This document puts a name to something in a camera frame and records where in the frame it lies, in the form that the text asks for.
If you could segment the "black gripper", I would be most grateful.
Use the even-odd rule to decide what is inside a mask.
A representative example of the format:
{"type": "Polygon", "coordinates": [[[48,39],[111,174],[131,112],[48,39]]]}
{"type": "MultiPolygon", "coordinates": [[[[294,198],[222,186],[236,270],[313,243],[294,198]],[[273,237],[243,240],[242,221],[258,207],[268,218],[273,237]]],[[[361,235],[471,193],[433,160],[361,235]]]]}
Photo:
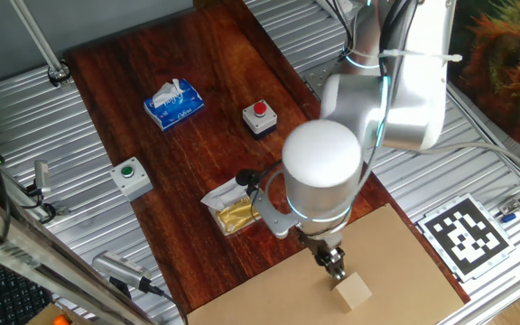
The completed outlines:
{"type": "Polygon", "coordinates": [[[324,236],[309,236],[300,230],[299,239],[310,249],[317,265],[322,266],[334,279],[341,281],[346,277],[345,253],[340,248],[342,235],[339,232],[324,236]]]}

